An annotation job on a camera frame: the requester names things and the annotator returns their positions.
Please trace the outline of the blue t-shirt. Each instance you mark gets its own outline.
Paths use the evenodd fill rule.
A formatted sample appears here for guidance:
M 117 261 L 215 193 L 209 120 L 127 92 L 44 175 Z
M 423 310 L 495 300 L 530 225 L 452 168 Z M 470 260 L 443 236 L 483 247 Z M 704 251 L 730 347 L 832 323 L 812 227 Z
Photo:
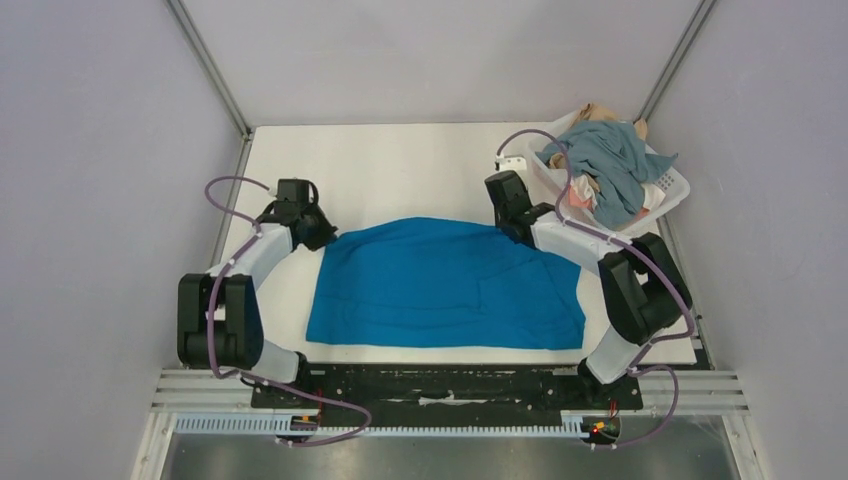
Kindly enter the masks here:
M 406 218 L 324 250 L 305 337 L 407 348 L 581 347 L 578 265 L 493 226 Z

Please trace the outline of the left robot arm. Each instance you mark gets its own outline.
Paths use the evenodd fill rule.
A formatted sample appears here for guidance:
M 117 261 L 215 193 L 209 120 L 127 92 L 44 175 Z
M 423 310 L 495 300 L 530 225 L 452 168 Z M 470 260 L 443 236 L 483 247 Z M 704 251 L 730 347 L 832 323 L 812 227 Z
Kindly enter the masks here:
M 267 191 L 272 199 L 258 216 L 231 213 L 249 224 L 244 242 L 205 272 L 180 279 L 177 355 L 184 366 L 210 369 L 219 378 L 276 385 L 281 401 L 301 408 L 314 393 L 308 360 L 266 339 L 258 290 L 298 247 L 322 249 L 336 240 L 337 229 L 321 209 L 312 181 L 280 179 Z

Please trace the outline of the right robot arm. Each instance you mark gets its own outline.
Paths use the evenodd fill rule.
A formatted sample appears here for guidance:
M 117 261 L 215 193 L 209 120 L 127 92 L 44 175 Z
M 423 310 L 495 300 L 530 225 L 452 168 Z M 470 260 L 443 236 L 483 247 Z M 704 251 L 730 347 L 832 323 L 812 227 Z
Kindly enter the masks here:
M 609 326 L 580 362 L 577 392 L 591 408 L 602 408 L 618 393 L 617 382 L 633 375 L 647 352 L 670 341 L 679 319 L 688 338 L 695 332 L 692 297 L 664 240 L 653 233 L 630 239 L 568 218 L 549 203 L 532 203 L 519 174 L 504 170 L 485 187 L 497 228 L 514 242 L 557 255 L 596 275 L 601 282 Z

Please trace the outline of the pink t-shirt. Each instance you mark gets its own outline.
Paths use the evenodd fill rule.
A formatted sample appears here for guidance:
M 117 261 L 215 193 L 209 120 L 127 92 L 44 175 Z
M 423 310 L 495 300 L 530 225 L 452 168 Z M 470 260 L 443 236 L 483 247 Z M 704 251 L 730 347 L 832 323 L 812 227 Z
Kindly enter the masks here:
M 586 209 L 590 212 L 594 211 L 594 196 L 592 194 L 583 197 L 576 188 L 571 187 L 567 194 L 567 200 L 570 206 Z

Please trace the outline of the beige t-shirt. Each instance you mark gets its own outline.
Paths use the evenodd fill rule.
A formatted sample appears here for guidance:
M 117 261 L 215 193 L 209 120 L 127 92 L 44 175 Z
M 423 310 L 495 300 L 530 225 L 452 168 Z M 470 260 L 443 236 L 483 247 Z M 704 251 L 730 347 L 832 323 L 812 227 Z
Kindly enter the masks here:
M 618 114 L 613 112 L 607 107 L 603 105 L 599 105 L 596 103 L 587 103 L 583 107 L 581 107 L 578 112 L 574 115 L 571 122 L 565 128 L 565 131 L 571 130 L 574 126 L 581 122 L 585 121 L 617 121 L 622 122 L 622 119 Z M 648 125 L 645 119 L 637 119 L 632 122 L 632 126 L 635 129 L 636 136 L 641 140 L 645 141 L 648 134 Z M 564 156 L 562 153 L 554 153 L 550 159 L 548 160 L 547 166 L 550 169 L 563 169 L 564 168 Z

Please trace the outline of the white t-shirt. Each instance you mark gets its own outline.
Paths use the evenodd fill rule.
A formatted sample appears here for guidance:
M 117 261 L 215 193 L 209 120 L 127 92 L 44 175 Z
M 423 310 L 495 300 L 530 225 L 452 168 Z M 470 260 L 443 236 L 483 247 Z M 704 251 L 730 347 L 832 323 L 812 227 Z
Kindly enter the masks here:
M 592 194 L 594 196 L 595 210 L 595 207 L 597 206 L 598 194 L 600 193 L 600 185 L 592 176 L 583 174 L 580 176 L 573 177 L 570 180 L 569 189 L 571 187 L 576 188 L 582 194 L 583 197 Z M 644 200 L 641 210 L 638 212 L 639 215 L 646 214 L 649 211 L 656 209 L 662 204 L 666 197 L 665 192 L 655 184 L 644 183 L 641 185 L 641 187 L 644 193 Z

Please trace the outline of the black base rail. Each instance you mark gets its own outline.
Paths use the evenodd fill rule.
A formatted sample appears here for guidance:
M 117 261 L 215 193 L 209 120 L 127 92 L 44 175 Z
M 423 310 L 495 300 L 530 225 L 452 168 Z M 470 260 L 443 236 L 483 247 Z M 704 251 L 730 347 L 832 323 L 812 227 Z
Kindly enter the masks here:
M 256 386 L 257 409 L 312 409 L 323 427 L 356 427 L 368 410 L 372 427 L 555 426 L 563 411 L 640 410 L 636 379 L 593 386 L 576 365 L 312 363 L 302 390 L 323 402 Z

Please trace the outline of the aluminium frame left post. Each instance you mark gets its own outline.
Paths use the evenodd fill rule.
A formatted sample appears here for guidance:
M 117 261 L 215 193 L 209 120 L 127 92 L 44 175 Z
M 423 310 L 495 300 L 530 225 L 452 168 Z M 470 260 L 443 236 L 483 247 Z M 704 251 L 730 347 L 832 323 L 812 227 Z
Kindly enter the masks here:
M 227 84 L 214 56 L 205 42 L 200 29 L 194 21 L 186 1 L 167 0 L 164 1 L 172 17 L 176 21 L 181 33 L 188 43 L 192 54 L 198 61 L 204 75 L 206 76 L 212 90 L 224 108 L 224 111 L 233 125 L 239 142 L 238 156 L 235 163 L 227 167 L 228 174 L 242 174 L 245 171 L 247 160 L 253 144 L 254 129 L 249 124 L 242 109 Z M 240 187 L 238 185 L 228 187 L 226 190 L 225 206 L 234 207 L 238 198 Z M 219 226 L 214 237 L 213 250 L 210 265 L 222 259 L 227 235 L 232 224 L 232 216 L 228 213 L 220 213 Z

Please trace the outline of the aluminium frame post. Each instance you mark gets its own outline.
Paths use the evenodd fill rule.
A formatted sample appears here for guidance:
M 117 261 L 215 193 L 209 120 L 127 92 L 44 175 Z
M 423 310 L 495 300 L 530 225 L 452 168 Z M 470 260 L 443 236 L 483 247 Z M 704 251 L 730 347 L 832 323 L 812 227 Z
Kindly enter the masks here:
M 164 1 L 172 17 L 176 21 L 181 33 L 188 43 L 192 54 L 198 61 L 204 75 L 206 76 L 212 90 L 224 108 L 224 111 L 233 125 L 239 142 L 238 156 L 235 163 L 227 167 L 228 174 L 242 174 L 245 171 L 247 160 L 253 144 L 254 129 L 249 124 L 242 109 L 227 84 L 214 56 L 205 42 L 200 29 L 194 21 L 186 1 L 167 0 Z M 238 198 L 240 187 L 238 185 L 228 187 L 226 190 L 225 206 L 234 207 Z M 232 216 L 228 213 L 220 213 L 219 226 L 214 237 L 213 250 L 210 265 L 222 259 L 227 235 L 232 224 Z
M 637 114 L 638 119 L 650 120 L 718 3 L 718 0 L 700 0 L 697 3 L 695 10 L 676 41 L 647 98 L 643 102 Z

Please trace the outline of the aluminium frame right post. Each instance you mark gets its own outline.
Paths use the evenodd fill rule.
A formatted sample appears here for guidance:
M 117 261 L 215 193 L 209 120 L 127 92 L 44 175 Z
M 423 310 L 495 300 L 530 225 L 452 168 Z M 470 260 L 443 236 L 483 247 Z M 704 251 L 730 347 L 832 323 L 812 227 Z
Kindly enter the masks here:
M 718 0 L 700 0 L 697 3 L 695 10 L 676 41 L 647 98 L 643 102 L 637 114 L 638 119 L 650 120 L 718 3 Z

